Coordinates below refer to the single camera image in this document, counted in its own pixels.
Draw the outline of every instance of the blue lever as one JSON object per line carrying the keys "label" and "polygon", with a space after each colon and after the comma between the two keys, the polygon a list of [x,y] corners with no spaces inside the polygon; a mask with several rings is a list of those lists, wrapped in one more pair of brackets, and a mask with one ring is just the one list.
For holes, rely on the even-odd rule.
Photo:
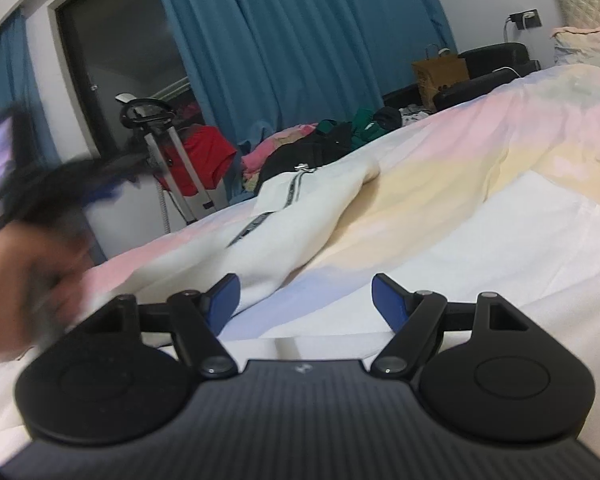
{"label": "blue lever", "polygon": [[206,324],[217,337],[229,322],[240,303],[240,279],[228,274],[200,298],[200,312]]}
{"label": "blue lever", "polygon": [[408,321],[416,307],[413,294],[386,274],[374,276],[371,281],[371,298],[376,310],[394,333],[397,333]]}

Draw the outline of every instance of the metal pole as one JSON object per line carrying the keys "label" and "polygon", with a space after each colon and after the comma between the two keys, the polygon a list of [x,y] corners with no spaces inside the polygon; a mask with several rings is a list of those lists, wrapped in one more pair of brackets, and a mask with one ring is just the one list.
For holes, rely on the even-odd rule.
{"label": "metal pole", "polygon": [[154,134],[146,134],[144,136],[144,141],[149,147],[149,152],[154,156],[156,162],[158,163],[158,167],[160,167],[160,170],[162,170],[164,179],[167,181],[167,184],[169,184],[169,188],[171,189],[171,192],[175,197],[175,201],[177,202],[180,211],[182,211],[182,215],[184,216],[185,222],[187,224],[195,222],[196,217],[193,215],[189,204],[187,204],[186,200],[184,200],[184,197],[180,192],[180,188],[176,184],[176,181],[173,179],[173,175],[171,174],[171,171],[169,171],[167,162],[164,160],[162,152],[160,151],[160,148],[158,148],[158,144],[155,142]]}

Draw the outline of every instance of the doorway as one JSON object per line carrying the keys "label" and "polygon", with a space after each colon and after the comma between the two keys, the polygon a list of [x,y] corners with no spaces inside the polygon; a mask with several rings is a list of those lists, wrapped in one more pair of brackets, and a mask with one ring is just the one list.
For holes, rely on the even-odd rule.
{"label": "doorway", "polygon": [[176,109],[177,129],[204,124],[161,0],[68,0],[58,10],[62,47],[101,156],[124,149],[117,94],[154,97]]}

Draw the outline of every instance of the cable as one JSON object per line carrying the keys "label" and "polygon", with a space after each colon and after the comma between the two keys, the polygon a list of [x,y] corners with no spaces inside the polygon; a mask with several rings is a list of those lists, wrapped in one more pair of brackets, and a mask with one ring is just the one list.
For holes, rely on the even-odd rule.
{"label": "cable", "polygon": [[[536,14],[534,12],[525,12],[522,15],[522,29],[525,31],[528,31],[529,29],[526,28],[526,20],[529,20],[531,18],[534,18],[536,16]],[[527,45],[526,49],[529,51],[529,56],[531,57],[531,59],[533,59],[535,57],[534,55],[534,50],[531,48],[531,46]]]}
{"label": "cable", "polygon": [[510,66],[503,66],[500,68],[497,68],[496,70],[494,70],[493,72],[491,72],[492,74],[495,74],[496,72],[499,72],[500,70],[511,70],[515,75],[517,75],[519,78],[522,78],[522,76],[514,69],[512,69]]}
{"label": "cable", "polygon": [[160,214],[162,215],[162,226],[164,227],[164,234],[168,235],[171,232],[171,225],[169,224],[169,213],[167,212],[167,203],[164,200],[164,188],[160,181],[155,179],[155,187],[158,188],[158,200],[160,201]]}
{"label": "cable", "polygon": [[180,213],[180,216],[182,216],[182,219],[184,220],[184,223],[186,224],[187,223],[187,219],[184,218],[184,215],[182,214],[182,211],[178,207],[178,204],[176,204],[176,201],[173,199],[173,195],[171,194],[171,191],[167,191],[167,195],[169,195],[169,198],[171,198],[171,203],[173,203],[174,208],[176,208],[176,211],[178,213]]}
{"label": "cable", "polygon": [[509,43],[509,34],[507,32],[507,25],[509,25],[509,22],[511,22],[511,21],[512,21],[511,16],[509,16],[507,18],[507,21],[504,22],[504,28],[502,29],[502,36],[504,38],[505,43]]}

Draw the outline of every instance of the pillowcase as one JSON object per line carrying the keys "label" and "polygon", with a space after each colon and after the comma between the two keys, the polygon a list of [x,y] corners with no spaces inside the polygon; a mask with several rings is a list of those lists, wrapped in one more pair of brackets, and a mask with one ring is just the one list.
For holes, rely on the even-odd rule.
{"label": "pillowcase", "polygon": [[600,67],[600,27],[554,30],[556,65],[583,63]]}

